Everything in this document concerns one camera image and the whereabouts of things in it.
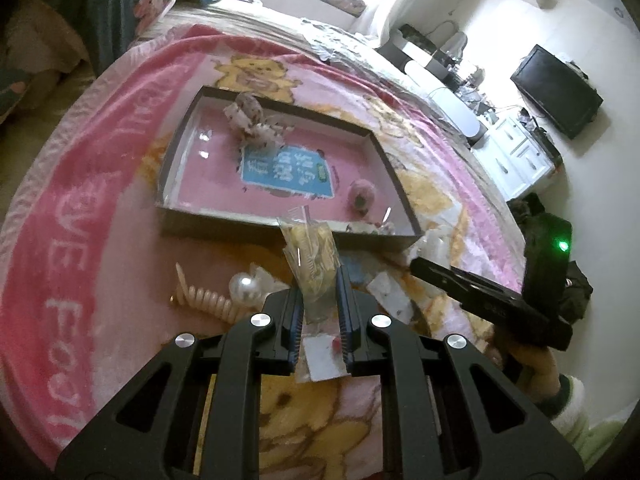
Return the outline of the right hand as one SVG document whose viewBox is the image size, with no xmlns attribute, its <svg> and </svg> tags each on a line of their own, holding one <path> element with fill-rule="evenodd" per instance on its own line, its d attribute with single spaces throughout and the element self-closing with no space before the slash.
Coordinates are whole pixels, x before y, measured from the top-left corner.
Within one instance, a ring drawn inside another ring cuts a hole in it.
<svg viewBox="0 0 640 480">
<path fill-rule="evenodd" d="M 495 327 L 485 356 L 534 403 L 548 401 L 561 391 L 558 366 L 547 347 L 523 346 Z"/>
</svg>

